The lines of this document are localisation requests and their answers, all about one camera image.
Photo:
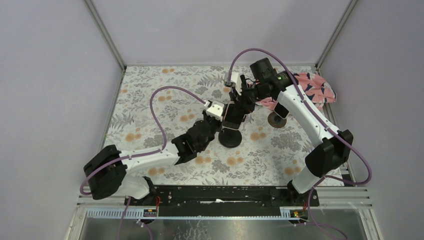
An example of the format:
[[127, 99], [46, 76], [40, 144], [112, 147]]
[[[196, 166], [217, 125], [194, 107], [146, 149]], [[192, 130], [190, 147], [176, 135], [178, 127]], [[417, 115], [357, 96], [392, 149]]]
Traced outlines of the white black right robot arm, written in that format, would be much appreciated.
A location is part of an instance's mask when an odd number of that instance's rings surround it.
[[297, 78], [289, 71], [278, 73], [268, 58], [250, 65], [256, 85], [242, 90], [242, 97], [258, 102], [271, 97], [277, 104], [274, 112], [291, 114], [306, 132], [314, 149], [305, 157], [305, 167], [288, 183], [287, 201], [301, 205], [309, 191], [328, 172], [343, 165], [351, 152], [353, 134], [341, 131], [307, 97]]

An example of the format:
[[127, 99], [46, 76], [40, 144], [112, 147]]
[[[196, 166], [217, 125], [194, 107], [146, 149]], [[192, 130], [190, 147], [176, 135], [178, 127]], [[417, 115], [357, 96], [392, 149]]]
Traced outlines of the phone with beige case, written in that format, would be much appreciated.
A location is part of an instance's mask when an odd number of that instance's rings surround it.
[[245, 121], [246, 115], [246, 110], [240, 104], [229, 101], [226, 104], [222, 118], [222, 129], [238, 131], [241, 124]]

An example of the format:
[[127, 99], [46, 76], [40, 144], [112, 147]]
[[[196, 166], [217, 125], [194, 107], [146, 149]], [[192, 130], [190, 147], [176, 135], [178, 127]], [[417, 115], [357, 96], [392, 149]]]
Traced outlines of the black phone stand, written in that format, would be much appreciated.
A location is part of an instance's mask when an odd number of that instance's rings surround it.
[[236, 148], [242, 142], [242, 134], [239, 130], [224, 128], [218, 134], [218, 141], [226, 148]]

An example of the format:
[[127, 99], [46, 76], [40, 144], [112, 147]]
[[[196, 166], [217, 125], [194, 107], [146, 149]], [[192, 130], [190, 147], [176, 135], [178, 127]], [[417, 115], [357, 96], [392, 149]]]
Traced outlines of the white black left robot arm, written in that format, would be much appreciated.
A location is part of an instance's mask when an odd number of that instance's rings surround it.
[[185, 164], [206, 150], [222, 125], [222, 118], [203, 113], [186, 133], [164, 146], [143, 150], [118, 150], [108, 145], [100, 150], [84, 167], [85, 180], [80, 187], [82, 195], [102, 200], [114, 194], [137, 199], [148, 206], [155, 200], [155, 187], [149, 177], [132, 174], [151, 168]]

